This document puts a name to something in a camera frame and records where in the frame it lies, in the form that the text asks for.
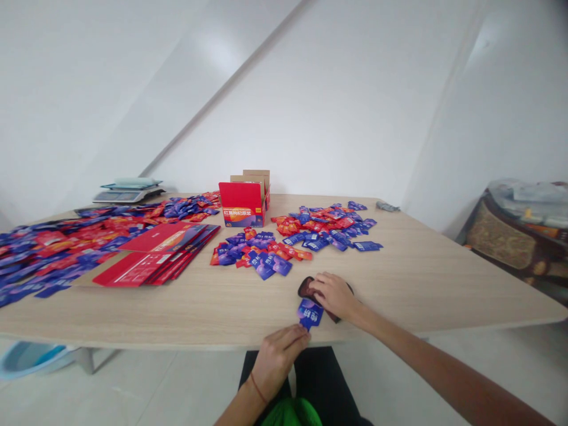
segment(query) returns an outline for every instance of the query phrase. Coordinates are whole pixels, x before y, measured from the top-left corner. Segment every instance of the bracelet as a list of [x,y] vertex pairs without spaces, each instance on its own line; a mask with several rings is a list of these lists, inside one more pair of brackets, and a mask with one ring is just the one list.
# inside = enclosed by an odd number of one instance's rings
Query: bracelet
[[259,397],[260,399],[262,399],[262,402],[264,402],[265,405],[268,405],[268,401],[266,400],[266,398],[262,395],[262,392],[260,391],[259,387],[257,386],[256,382],[254,381],[254,376],[253,376],[253,372],[250,372],[250,379],[253,382],[254,388],[256,389],[256,391],[259,393]]

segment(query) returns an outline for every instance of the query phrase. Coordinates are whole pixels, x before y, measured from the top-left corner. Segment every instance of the kitchen scale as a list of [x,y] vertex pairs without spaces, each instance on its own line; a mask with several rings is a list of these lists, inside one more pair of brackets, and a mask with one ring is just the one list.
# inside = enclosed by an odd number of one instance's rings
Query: kitchen scale
[[161,183],[162,180],[147,177],[115,179],[114,183],[101,186],[101,188],[107,188],[108,191],[97,194],[93,198],[93,203],[134,204],[165,192],[159,186]]

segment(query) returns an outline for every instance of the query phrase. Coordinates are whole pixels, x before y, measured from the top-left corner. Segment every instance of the cardboard box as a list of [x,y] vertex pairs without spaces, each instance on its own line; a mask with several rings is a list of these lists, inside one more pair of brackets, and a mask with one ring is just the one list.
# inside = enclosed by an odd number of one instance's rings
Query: cardboard box
[[270,204],[269,170],[245,170],[231,176],[230,182],[220,182],[219,190],[226,227],[264,226]]

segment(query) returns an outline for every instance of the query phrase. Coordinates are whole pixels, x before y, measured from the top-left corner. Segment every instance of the wooden table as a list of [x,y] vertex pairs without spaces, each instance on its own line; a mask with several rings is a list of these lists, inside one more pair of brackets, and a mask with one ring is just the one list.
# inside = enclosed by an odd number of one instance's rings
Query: wooden table
[[[272,195],[270,217],[297,212],[301,205],[344,205],[340,196]],[[568,310],[404,213],[365,204],[363,218],[378,224],[360,241],[385,248],[360,253],[326,247],[313,261],[297,262],[287,277],[262,281],[252,269],[210,266],[213,248],[241,228],[221,231],[176,281],[161,287],[103,288],[91,280],[122,254],[49,299],[31,296],[0,309],[0,335],[82,347],[192,349],[254,347],[278,328],[298,322],[296,291],[308,275],[329,271],[344,277],[355,295],[373,309],[422,336],[443,330],[513,327],[561,321]],[[204,223],[223,225],[222,214]],[[324,315],[312,343],[362,338],[345,321]]]

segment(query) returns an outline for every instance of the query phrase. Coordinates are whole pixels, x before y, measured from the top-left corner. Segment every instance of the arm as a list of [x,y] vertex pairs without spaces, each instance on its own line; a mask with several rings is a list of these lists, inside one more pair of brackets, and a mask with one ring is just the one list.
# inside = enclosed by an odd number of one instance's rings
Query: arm
[[308,330],[299,324],[265,337],[250,377],[215,426],[254,424],[284,384],[294,361],[307,348],[309,339]]
[[472,425],[552,425],[493,381],[361,304],[337,275],[317,274],[310,287],[325,309],[375,336]]

